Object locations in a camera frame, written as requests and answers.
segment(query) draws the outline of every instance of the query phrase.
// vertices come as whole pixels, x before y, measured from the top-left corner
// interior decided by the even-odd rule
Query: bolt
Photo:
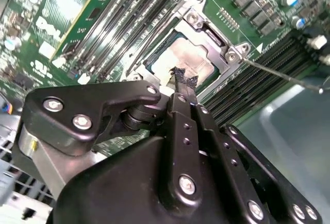
[[[80,130],[88,130],[92,127],[92,120],[83,114],[75,116],[72,123]]]
[[[229,56],[229,61],[234,61],[235,60],[235,56],[234,55],[230,55]]]
[[[47,99],[43,103],[43,107],[50,112],[59,112],[63,110],[63,104],[57,99]]]
[[[196,191],[194,182],[187,176],[181,176],[179,178],[179,185],[184,193],[192,195]]]
[[[149,87],[147,87],[146,89],[147,89],[150,93],[152,93],[152,94],[156,94],[156,93],[157,93],[157,90],[155,90],[154,87],[149,86]]]
[[[232,126],[229,126],[229,130],[231,131],[232,134],[237,135],[237,131]]]
[[[187,21],[190,23],[190,24],[196,24],[196,22],[198,22],[198,15],[196,13],[190,13],[187,15]]]
[[[260,208],[260,206],[254,202],[254,201],[250,201],[249,202],[249,209],[252,213],[252,215],[258,219],[258,220],[262,220],[263,219],[263,212]]]
[[[313,219],[313,220],[317,220],[318,216],[316,215],[316,213],[314,212],[314,210],[311,209],[311,207],[306,206],[306,211],[308,213],[308,215]]]
[[[298,206],[295,205],[295,204],[294,204],[292,207],[293,207],[293,210],[294,210],[295,214],[296,214],[301,220],[305,219],[305,214],[304,214],[304,212],[301,210],[300,207],[298,207]]]
[[[206,109],[205,107],[201,107],[201,110],[202,110],[202,112],[203,112],[204,114],[208,114],[208,111],[207,111],[207,109]]]

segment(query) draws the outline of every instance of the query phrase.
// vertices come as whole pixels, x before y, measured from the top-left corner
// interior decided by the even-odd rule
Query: chip
[[[263,35],[268,35],[276,29],[276,25],[272,21],[268,21],[260,30]]]
[[[252,2],[250,5],[244,9],[244,14],[248,17],[253,17],[256,13],[260,11],[260,8],[256,2]]]
[[[235,0],[234,3],[240,7],[244,8],[251,0]]]
[[[260,12],[257,14],[256,17],[252,19],[252,23],[256,25],[257,27],[261,26],[266,20],[268,19],[268,16],[264,12]]]

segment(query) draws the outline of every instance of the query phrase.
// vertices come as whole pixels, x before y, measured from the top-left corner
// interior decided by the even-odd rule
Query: ram slot
[[[100,35],[95,35],[95,39],[93,43],[90,45],[88,49],[85,50],[85,53],[81,56],[81,61],[85,63],[85,67],[88,67],[89,64],[93,62],[95,59],[95,53],[102,45],[106,37],[111,33],[111,31],[117,26],[117,23],[124,16],[127,11],[127,7],[130,7],[135,0],[126,0],[122,5],[118,12],[112,15],[112,18],[106,23],[105,28],[101,30]]]
[[[153,2],[154,0],[141,0],[138,11],[135,12],[130,17],[128,22],[122,25],[122,29],[115,34],[115,36],[111,39],[110,43],[108,43],[107,46],[105,47],[105,50],[101,53],[101,55],[98,56],[97,63],[91,65],[89,69],[91,69],[92,67],[94,67],[95,70],[99,69],[104,64],[105,60],[107,59],[111,51],[124,38],[124,36],[130,30],[132,30],[132,32],[134,33],[136,27],[141,26],[142,22],[137,20],[140,16],[143,15],[146,15],[146,17],[149,16],[148,12],[151,10]]]
[[[97,82],[102,82],[114,69],[114,67],[119,63],[122,57],[126,54],[130,47],[132,47],[142,36],[144,31],[149,27],[150,23],[156,19],[165,6],[167,5],[168,0],[158,0],[156,5],[151,9],[151,13],[148,14],[141,22],[139,22],[138,27],[133,31],[133,34],[124,42],[121,46],[121,50],[118,50],[116,54],[111,58],[110,62],[105,65],[105,69],[98,76]],[[102,54],[103,60],[107,58],[110,51],[105,51]]]
[[[123,8],[123,4],[126,2],[126,0],[111,0],[110,3],[107,5],[107,7],[103,10],[100,17],[96,20],[94,25],[91,27],[91,29],[88,31],[84,39],[79,43],[77,48],[74,51],[74,56],[77,56],[81,54],[82,51],[86,50],[86,46],[89,43],[91,38],[95,37],[95,31],[96,30],[102,30],[104,26],[106,26],[108,23],[112,21],[112,18],[115,14],[120,12]]]
[[[130,12],[129,18],[125,19],[125,21],[120,24],[120,29],[116,31],[108,31],[107,38],[105,39],[105,41],[107,41],[107,44],[104,47],[103,52],[101,52],[101,56],[97,56],[95,53],[90,54],[91,57],[96,60],[93,60],[93,62],[88,65],[86,70],[93,71],[93,69],[98,68],[100,65],[103,64],[104,60],[106,59],[106,56],[114,49],[114,47],[125,36],[125,34],[127,34],[129,30],[131,30],[131,28],[136,23],[137,18],[143,15],[146,9],[149,8],[149,6],[150,0],[139,0],[138,5],[132,12]]]

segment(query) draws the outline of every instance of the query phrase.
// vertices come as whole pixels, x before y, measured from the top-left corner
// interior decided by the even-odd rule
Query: black memory slot
[[[305,61],[301,62],[301,66],[295,67],[293,70],[291,70],[288,74],[291,75],[298,75],[302,71],[308,69],[310,67],[310,64],[306,63]],[[266,88],[261,88],[261,90],[258,91],[258,93],[254,94],[254,97],[251,100],[246,100],[242,102],[240,105],[235,106],[235,109],[230,109],[229,111],[225,112],[224,115],[217,118],[217,123],[222,124],[231,124],[238,120],[240,117],[244,116],[248,112],[251,111],[251,108],[254,108],[256,104],[261,104],[269,96],[271,96],[274,93],[274,90],[278,90],[281,87],[285,86],[286,81],[283,81],[279,78],[273,77],[272,84],[267,85]]]
[[[283,66],[285,67],[285,70],[283,67],[278,68],[277,70],[286,72],[286,74],[295,75],[310,66],[310,64],[305,61],[299,60],[298,62],[298,64],[297,62],[285,64]],[[262,101],[274,93],[274,90],[278,89],[278,86],[282,87],[286,83],[287,82],[281,78],[268,74],[262,82],[255,83],[251,91],[241,93],[237,98],[240,100],[237,105],[232,105],[231,107],[226,105],[226,107],[217,115],[217,122],[223,124],[224,122],[228,123],[235,121],[233,119],[239,118],[239,114],[241,114],[242,111],[250,111],[251,107],[262,103]]]
[[[260,57],[257,62],[268,66],[269,63],[271,63],[274,58],[277,58],[281,56],[281,54],[292,44],[295,42],[295,40],[291,37],[285,37],[279,44],[277,44],[275,47],[271,48],[268,52],[267,55],[271,55],[269,57]],[[227,86],[224,87],[223,90],[221,90],[216,98],[212,98],[207,102],[209,108],[213,109],[218,105],[217,99],[223,98],[226,99],[226,95],[230,92],[236,91],[236,88],[240,87],[242,84],[244,84],[246,81],[254,77],[254,75],[258,74],[262,70],[258,68],[254,68],[252,66],[247,67],[236,79],[232,82],[230,82]]]
[[[159,11],[163,10],[164,7],[167,5],[168,0],[159,0],[155,7],[152,8],[152,13],[147,15],[141,25],[134,30],[133,35],[130,35],[129,39],[127,39],[122,49],[117,52],[111,59],[110,63],[106,66],[103,72],[99,75],[97,81],[103,81],[107,75],[111,73],[113,68],[119,63],[122,57],[125,55],[127,50],[133,46],[136,41],[142,36],[143,32],[149,27],[150,23],[159,15]]]
[[[118,21],[125,14],[127,8],[131,6],[134,0],[125,0],[125,2],[120,6],[116,14],[111,16],[111,19],[105,24],[105,28],[102,29],[99,36],[96,36],[93,43],[90,45],[89,49],[81,56],[81,62],[83,62],[85,67],[89,66],[92,61],[94,61],[94,54],[97,49],[102,45],[104,39],[107,35],[117,26]]]
[[[87,68],[87,70],[90,70],[92,67],[99,68],[104,60],[107,58],[109,53],[113,50],[113,48],[116,46],[116,44],[124,37],[125,34],[132,28],[134,23],[136,22],[136,19],[142,15],[145,10],[149,7],[150,2],[152,0],[140,0],[139,4],[135,8],[135,11],[132,13],[132,15],[125,20],[125,22],[121,25],[121,30],[116,31],[114,36],[111,38],[111,41],[107,44],[101,55],[99,55],[92,64],[90,64]]]
[[[288,60],[292,59],[291,57],[288,57],[286,55],[285,60],[283,61],[277,61],[273,60],[270,62],[267,66],[273,69],[278,69],[280,65],[286,63]],[[236,83],[235,87],[231,89],[230,94],[227,96],[227,98],[223,99],[223,104],[222,105],[217,105],[215,108],[213,108],[214,114],[218,115],[219,113],[222,112],[222,110],[228,105],[230,102],[236,101],[238,98],[240,98],[240,95],[243,95],[247,91],[254,91],[257,87],[257,84],[259,82],[262,82],[262,80],[266,77],[269,76],[270,74],[261,70],[256,69],[255,73],[253,74],[252,77],[249,77],[248,80],[240,80]]]
[[[116,1],[117,0],[111,0],[109,2],[109,4],[105,7],[105,9],[102,11],[100,17],[95,21],[95,23],[93,24],[93,26],[91,27],[91,29],[88,31],[88,33],[86,34],[86,36],[84,37],[84,39],[79,43],[79,45],[75,49],[75,52],[73,54],[74,56],[77,55],[77,54],[79,54],[79,52],[87,45],[89,39],[91,38],[91,36],[95,32],[95,30],[99,27],[99,25],[101,24],[101,22],[107,17],[109,11],[115,5]]]
[[[291,33],[259,57],[257,62],[295,77],[314,64],[313,58],[314,55]],[[287,81],[277,76],[248,66],[205,106],[218,125],[232,123],[262,104],[285,84]]]

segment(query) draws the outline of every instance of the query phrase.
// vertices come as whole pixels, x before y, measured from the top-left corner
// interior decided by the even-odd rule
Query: metal rod
[[[245,63],[247,63],[248,65],[251,65],[253,67],[259,68],[259,69],[261,69],[263,71],[266,71],[266,72],[268,72],[270,74],[273,74],[275,76],[281,77],[284,80],[287,80],[287,81],[292,82],[294,84],[300,85],[300,86],[302,86],[302,87],[304,87],[306,89],[312,90],[312,91],[317,92],[319,94],[323,94],[323,92],[324,92],[324,89],[322,87],[320,87],[320,86],[315,86],[315,85],[311,85],[311,84],[305,83],[305,82],[300,81],[298,79],[295,79],[295,78],[293,78],[291,76],[288,76],[286,74],[283,74],[283,73],[278,72],[278,71],[275,71],[275,70],[272,70],[271,68],[265,67],[265,66],[263,66],[263,65],[261,65],[259,63],[250,61],[250,60],[248,60],[246,58],[244,58],[243,61]]]

